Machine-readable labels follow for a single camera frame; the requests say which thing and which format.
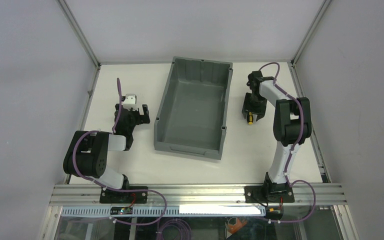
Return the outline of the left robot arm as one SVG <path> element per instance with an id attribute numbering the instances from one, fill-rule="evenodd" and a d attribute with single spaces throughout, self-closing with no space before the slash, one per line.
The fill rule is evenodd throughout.
<path id="1" fill-rule="evenodd" d="M 136 126 L 149 124 L 149 109 L 125 108 L 115 105 L 114 132 L 99 130 L 78 130 L 74 133 L 63 160 L 63 171 L 109 190 L 130 191 L 130 183 L 125 174 L 107 166 L 108 152 L 129 151 L 133 145 L 133 131 Z"/>

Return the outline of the black yellow screwdriver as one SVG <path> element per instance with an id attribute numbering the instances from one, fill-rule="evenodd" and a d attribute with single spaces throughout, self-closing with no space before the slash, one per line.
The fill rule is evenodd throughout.
<path id="1" fill-rule="evenodd" d="M 248 112 L 247 117 L 246 117 L 247 123 L 249 125 L 252 125 L 254 122 L 254 116 L 252 112 Z"/>

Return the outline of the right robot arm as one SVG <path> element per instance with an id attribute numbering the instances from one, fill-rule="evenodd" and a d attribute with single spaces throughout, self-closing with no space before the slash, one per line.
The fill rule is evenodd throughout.
<path id="1" fill-rule="evenodd" d="M 262 119 L 267 104 L 274 106 L 273 135 L 277 141 L 273 162 L 259 190 L 253 190 L 256 199 L 287 198 L 292 195 L 290 170 L 301 145 L 312 134 L 311 105 L 306 97 L 293 97 L 277 85 L 273 76 L 252 71 L 246 85 L 250 92 L 244 97 L 241 113 L 249 125 Z"/>

